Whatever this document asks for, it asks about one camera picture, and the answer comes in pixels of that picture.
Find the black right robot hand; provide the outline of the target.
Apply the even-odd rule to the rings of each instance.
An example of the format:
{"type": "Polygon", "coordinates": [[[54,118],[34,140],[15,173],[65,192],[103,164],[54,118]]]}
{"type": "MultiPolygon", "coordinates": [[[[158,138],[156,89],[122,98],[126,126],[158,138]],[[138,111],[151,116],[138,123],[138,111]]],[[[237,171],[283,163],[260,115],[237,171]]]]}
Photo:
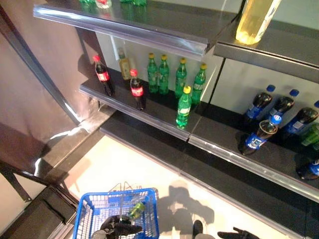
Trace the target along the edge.
{"type": "Polygon", "coordinates": [[[217,232],[217,235],[222,239],[259,239],[256,235],[239,228],[234,227],[235,233],[232,232],[217,232]]]}

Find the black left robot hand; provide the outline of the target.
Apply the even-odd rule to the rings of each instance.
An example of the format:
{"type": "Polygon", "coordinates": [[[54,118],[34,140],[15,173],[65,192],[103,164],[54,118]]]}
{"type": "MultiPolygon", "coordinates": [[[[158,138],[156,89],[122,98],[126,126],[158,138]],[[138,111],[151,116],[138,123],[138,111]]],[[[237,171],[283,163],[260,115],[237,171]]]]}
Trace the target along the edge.
{"type": "Polygon", "coordinates": [[[120,236],[129,236],[142,231],[141,226],[132,225],[127,216],[110,216],[101,225],[100,230],[106,232],[108,239],[118,239],[120,236]]]}

